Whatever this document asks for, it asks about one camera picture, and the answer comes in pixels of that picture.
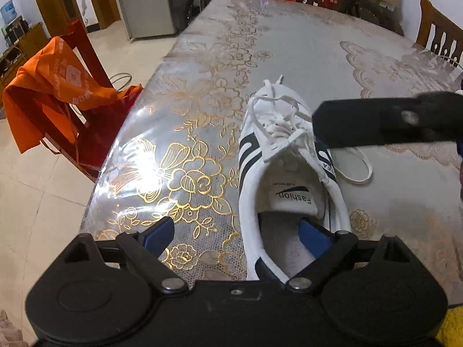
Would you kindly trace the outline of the yellow sleeve forearm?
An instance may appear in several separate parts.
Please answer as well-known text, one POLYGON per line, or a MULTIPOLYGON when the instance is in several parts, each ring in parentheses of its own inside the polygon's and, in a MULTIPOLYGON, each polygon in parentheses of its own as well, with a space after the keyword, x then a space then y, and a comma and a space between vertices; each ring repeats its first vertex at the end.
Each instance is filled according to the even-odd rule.
POLYGON ((445 347, 463 347, 463 305, 448 309, 436 340, 445 347))

